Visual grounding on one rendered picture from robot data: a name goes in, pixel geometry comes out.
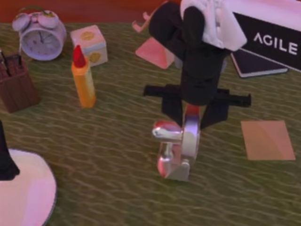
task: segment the white alarm clock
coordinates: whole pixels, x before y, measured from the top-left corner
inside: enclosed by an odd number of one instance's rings
[[[20,13],[12,26],[14,31],[19,32],[20,47],[29,57],[47,61],[61,54],[67,32],[54,12],[43,10],[31,14]]]

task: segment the black notebook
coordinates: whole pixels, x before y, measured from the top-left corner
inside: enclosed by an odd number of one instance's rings
[[[288,69],[282,65],[241,49],[233,52],[231,58],[241,78],[285,73],[288,71]]]

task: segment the wood grain surface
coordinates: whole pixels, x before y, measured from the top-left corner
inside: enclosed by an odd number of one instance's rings
[[[10,23],[18,10],[40,6],[56,12],[66,22],[132,22],[142,21],[142,13],[151,13],[164,0],[11,0],[0,7],[0,22]]]
[[[67,24],[67,30],[91,24]],[[301,74],[250,79],[232,62],[220,87],[251,93],[251,108],[231,107],[229,120],[202,132],[190,182],[163,180],[156,169],[155,120],[160,100],[146,84],[178,83],[174,66],[160,70],[135,56],[148,34],[130,24],[98,24],[109,62],[92,68],[97,103],[81,109],[71,74],[71,41],[51,62],[25,59],[42,101],[9,114],[0,105],[8,146],[40,154],[58,184],[48,226],[299,226],[301,225]],[[10,24],[0,47],[18,48]],[[296,161],[248,161],[242,120],[285,120]]]

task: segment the glue bottle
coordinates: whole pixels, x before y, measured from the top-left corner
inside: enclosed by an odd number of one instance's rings
[[[71,70],[80,105],[83,108],[92,108],[96,102],[93,78],[88,58],[83,55],[79,45],[73,50]]]

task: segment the knife block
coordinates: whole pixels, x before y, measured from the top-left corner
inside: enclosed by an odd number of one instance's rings
[[[0,61],[0,97],[9,113],[17,112],[40,102],[25,63],[18,63],[19,55],[6,57],[10,75]]]

